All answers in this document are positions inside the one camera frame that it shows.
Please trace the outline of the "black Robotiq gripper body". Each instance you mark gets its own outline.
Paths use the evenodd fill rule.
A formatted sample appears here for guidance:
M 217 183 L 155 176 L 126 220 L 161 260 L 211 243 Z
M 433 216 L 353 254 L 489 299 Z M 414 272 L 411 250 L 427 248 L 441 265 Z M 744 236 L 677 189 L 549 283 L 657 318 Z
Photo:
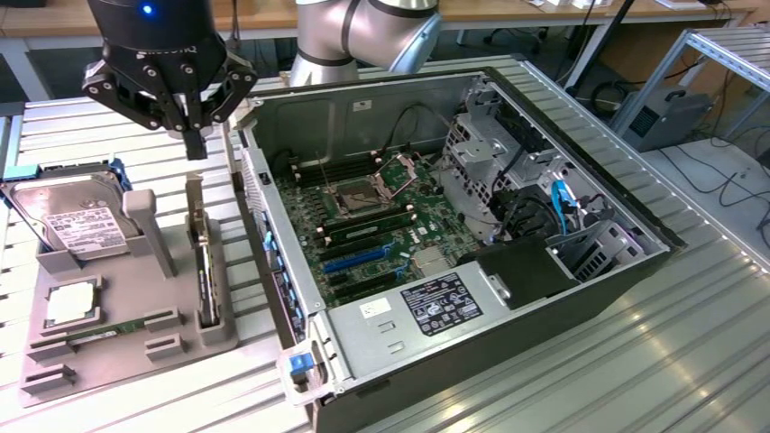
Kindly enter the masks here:
M 143 84 L 141 67 L 153 64 L 195 129 L 201 93 L 226 62 L 226 45 L 207 1 L 90 1 L 104 45 L 103 57 L 125 84 Z

